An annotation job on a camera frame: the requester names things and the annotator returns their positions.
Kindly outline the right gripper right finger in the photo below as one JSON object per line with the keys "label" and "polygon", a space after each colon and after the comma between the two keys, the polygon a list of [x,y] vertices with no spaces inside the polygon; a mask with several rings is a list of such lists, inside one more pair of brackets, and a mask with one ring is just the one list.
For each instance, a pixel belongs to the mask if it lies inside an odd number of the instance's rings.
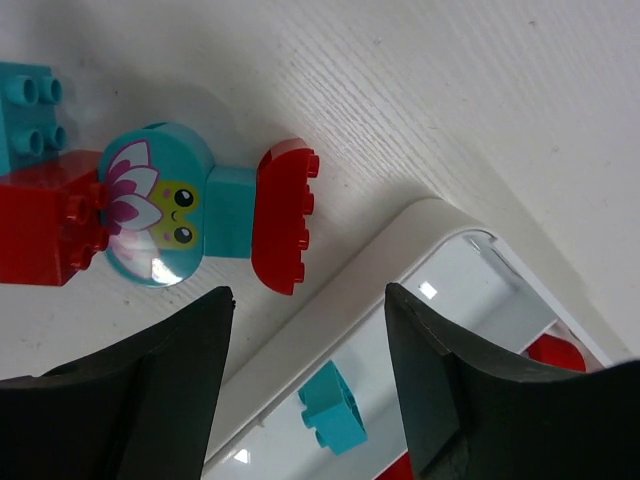
{"label": "right gripper right finger", "polygon": [[438,314],[397,283],[385,321],[418,479],[635,479],[639,364],[546,365]]}

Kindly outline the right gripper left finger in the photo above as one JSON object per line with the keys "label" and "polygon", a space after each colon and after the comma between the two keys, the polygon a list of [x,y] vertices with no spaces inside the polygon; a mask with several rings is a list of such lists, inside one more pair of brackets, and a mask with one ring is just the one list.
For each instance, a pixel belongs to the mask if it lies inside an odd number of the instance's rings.
{"label": "right gripper left finger", "polygon": [[234,309],[217,287],[93,354],[3,380],[2,478],[200,478]]}

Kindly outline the teal and red square brick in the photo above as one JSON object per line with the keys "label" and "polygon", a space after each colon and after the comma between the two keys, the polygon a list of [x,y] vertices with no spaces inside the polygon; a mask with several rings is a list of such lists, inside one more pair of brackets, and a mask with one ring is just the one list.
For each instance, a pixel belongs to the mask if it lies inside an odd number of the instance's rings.
{"label": "teal and red square brick", "polygon": [[365,443],[368,434],[356,399],[333,361],[327,362],[297,392],[307,429],[321,448],[340,456]]}

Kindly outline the red flower printed brick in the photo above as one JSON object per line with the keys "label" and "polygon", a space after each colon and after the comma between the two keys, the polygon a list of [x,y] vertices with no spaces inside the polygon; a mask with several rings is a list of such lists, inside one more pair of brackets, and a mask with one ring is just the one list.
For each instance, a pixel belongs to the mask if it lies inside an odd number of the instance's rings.
{"label": "red flower printed brick", "polygon": [[540,363],[577,372],[587,371],[584,357],[578,348],[556,336],[541,335],[526,352],[531,359]]}

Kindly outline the white divided tray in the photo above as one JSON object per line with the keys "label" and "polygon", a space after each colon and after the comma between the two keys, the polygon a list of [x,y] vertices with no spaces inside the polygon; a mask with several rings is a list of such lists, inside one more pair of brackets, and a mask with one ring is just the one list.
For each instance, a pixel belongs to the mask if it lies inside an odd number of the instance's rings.
{"label": "white divided tray", "polygon": [[408,206],[222,388],[207,479],[548,477],[621,360],[505,240]]}

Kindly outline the teal frog printed brick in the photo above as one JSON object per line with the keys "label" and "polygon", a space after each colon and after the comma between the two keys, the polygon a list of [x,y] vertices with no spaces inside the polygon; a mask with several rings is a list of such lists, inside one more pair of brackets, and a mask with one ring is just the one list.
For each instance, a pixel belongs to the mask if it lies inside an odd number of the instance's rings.
{"label": "teal frog printed brick", "polygon": [[109,192],[106,257],[126,279],[169,287],[205,257],[249,258],[256,172],[218,164],[191,128],[162,122],[124,133],[98,174]]}

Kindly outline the red brick on frog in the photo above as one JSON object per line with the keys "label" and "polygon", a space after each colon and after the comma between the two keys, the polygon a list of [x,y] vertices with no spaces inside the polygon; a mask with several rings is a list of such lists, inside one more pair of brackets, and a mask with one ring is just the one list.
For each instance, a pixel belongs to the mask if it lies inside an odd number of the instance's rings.
{"label": "red brick on frog", "polygon": [[63,286],[104,251],[101,154],[65,153],[1,177],[1,282]]}

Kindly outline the red arch brick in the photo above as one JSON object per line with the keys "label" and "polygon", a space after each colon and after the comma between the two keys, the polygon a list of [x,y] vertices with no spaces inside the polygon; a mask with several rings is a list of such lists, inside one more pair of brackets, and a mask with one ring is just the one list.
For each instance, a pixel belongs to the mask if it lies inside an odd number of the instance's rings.
{"label": "red arch brick", "polygon": [[309,181],[319,168],[319,156],[300,138],[272,146],[257,168],[250,260],[258,279],[282,295],[304,281],[302,254],[310,245],[306,217],[315,207]]}

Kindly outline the teal long brick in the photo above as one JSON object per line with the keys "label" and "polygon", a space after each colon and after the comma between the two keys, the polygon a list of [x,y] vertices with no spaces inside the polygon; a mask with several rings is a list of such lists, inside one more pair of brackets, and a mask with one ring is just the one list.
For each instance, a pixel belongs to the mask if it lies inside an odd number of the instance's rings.
{"label": "teal long brick", "polygon": [[56,158],[67,143],[56,107],[63,87],[45,65],[1,64],[1,173]]}

